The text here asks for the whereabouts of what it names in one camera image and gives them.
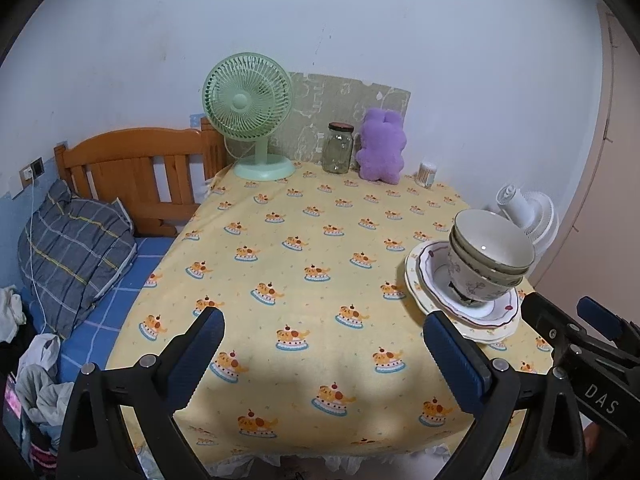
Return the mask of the person's hand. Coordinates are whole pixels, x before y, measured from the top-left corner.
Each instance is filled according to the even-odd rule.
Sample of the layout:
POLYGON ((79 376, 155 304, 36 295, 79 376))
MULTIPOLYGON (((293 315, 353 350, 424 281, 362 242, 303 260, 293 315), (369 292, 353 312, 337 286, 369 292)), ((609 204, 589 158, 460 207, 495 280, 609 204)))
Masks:
POLYGON ((586 453, 590 454, 597 447, 600 427, 594 422, 590 422, 584 429, 584 440, 586 453))

